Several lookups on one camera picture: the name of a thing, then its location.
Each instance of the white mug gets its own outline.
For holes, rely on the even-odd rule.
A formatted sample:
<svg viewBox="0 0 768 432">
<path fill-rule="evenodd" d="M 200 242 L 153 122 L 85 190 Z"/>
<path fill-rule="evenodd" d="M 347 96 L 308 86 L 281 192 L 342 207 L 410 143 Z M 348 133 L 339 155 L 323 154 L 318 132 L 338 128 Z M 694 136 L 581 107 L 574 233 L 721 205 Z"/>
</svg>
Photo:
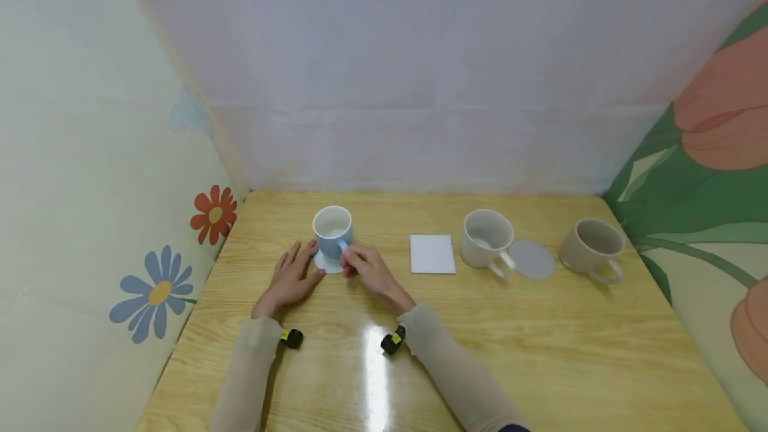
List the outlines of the white mug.
<svg viewBox="0 0 768 432">
<path fill-rule="evenodd" d="M 496 275 L 506 277 L 495 261 L 501 259 L 510 270 L 515 270 L 515 262 L 507 254 L 514 238 L 515 230 L 504 215 L 486 209 L 471 211 L 464 219 L 461 258 L 471 267 L 488 267 Z"/>
<path fill-rule="evenodd" d="M 315 215 L 312 230 L 323 255 L 327 259 L 339 261 L 341 252 L 353 240 L 352 214 L 339 205 L 330 205 Z"/>
</svg>

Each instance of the mug handle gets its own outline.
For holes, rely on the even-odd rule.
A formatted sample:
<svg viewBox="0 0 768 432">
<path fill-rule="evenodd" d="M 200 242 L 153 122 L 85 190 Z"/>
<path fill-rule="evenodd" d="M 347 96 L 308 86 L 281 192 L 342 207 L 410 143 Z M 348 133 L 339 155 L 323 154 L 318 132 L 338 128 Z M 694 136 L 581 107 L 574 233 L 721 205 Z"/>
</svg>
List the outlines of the mug handle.
<svg viewBox="0 0 768 432">
<path fill-rule="evenodd" d="M 516 269 L 515 261 L 512 260 L 512 257 L 510 257 L 506 251 L 502 251 L 501 254 L 499 254 L 499 257 L 501 258 L 502 261 L 504 261 L 504 264 L 506 264 L 506 266 L 509 267 L 510 271 L 514 271 Z M 495 264 L 495 262 L 491 262 L 491 264 L 489 265 L 489 269 L 492 270 L 494 274 L 500 276 L 502 279 L 504 279 L 507 276 L 507 274 L 504 271 L 502 271 L 499 268 L 499 266 Z"/>
<path fill-rule="evenodd" d="M 613 268 L 613 271 L 616 272 L 616 279 L 606 279 L 606 277 L 603 277 L 602 275 L 598 274 L 595 271 L 591 271 L 589 276 L 592 277 L 592 279 L 602 282 L 603 284 L 618 284 L 619 282 L 623 281 L 623 270 L 620 265 L 618 265 L 618 262 L 615 260 L 609 260 L 608 264 Z"/>
</svg>

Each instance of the person's left hand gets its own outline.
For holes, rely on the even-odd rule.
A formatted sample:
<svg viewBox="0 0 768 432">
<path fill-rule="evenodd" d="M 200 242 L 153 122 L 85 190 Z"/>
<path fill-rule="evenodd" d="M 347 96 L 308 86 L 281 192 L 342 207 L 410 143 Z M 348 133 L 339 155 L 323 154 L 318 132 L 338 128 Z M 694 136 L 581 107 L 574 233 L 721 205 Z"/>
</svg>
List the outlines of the person's left hand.
<svg viewBox="0 0 768 432">
<path fill-rule="evenodd" d="M 299 247 L 301 242 L 296 241 L 293 247 L 278 259 L 269 288 L 251 310 L 252 319 L 274 317 L 280 307 L 302 300 L 325 276 L 325 270 L 319 269 L 304 278 L 307 264 L 319 248 L 317 241 L 312 239 L 300 252 Z"/>
</svg>

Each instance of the hand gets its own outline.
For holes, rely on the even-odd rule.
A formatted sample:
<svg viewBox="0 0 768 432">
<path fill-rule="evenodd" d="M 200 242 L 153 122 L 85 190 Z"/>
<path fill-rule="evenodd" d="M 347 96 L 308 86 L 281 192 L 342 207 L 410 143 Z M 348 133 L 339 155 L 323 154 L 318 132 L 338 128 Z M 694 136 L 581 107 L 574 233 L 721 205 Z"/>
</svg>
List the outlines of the hand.
<svg viewBox="0 0 768 432">
<path fill-rule="evenodd" d="M 309 244 L 301 252 L 299 252 L 299 247 L 301 247 L 301 242 L 296 241 L 293 247 L 278 259 L 269 288 L 251 310 L 252 319 L 273 317 L 280 307 L 302 300 L 309 292 L 312 292 L 315 285 L 323 280 L 324 269 L 316 270 L 304 279 L 304 272 L 307 270 L 309 259 L 319 248 L 317 241 L 314 239 L 309 241 Z"/>
<path fill-rule="evenodd" d="M 413 309 L 416 302 L 411 299 L 395 277 L 389 267 L 384 264 L 379 251 L 360 245 L 350 245 L 344 249 L 341 255 L 344 278 L 347 282 L 360 276 L 364 286 L 374 294 L 384 297 L 394 308 L 398 315 Z"/>
</svg>

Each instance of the wooden table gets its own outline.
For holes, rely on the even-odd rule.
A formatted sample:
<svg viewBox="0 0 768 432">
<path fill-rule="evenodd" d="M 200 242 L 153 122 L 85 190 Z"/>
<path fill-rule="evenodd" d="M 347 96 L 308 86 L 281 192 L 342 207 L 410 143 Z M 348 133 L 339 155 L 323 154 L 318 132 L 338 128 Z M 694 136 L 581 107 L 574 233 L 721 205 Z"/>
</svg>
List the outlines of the wooden table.
<svg viewBox="0 0 768 432">
<path fill-rule="evenodd" d="M 416 301 L 425 301 L 501 382 L 538 431 L 743 430 L 722 389 L 637 252 L 620 257 L 627 281 L 600 286 L 557 262 L 554 276 L 515 274 L 504 284 L 459 255 L 464 216 L 494 209 L 554 257 L 578 219 L 617 224 L 586 196 L 252 193 L 184 328 L 140 431 L 205 431 L 239 326 L 297 238 L 312 239 L 326 205 L 352 213 L 355 241 L 376 246 Z M 409 234 L 450 234 L 458 274 L 410 274 Z M 379 342 L 394 330 L 386 304 L 358 282 L 328 275 L 284 327 L 263 408 L 268 431 L 459 431 L 407 347 Z"/>
</svg>

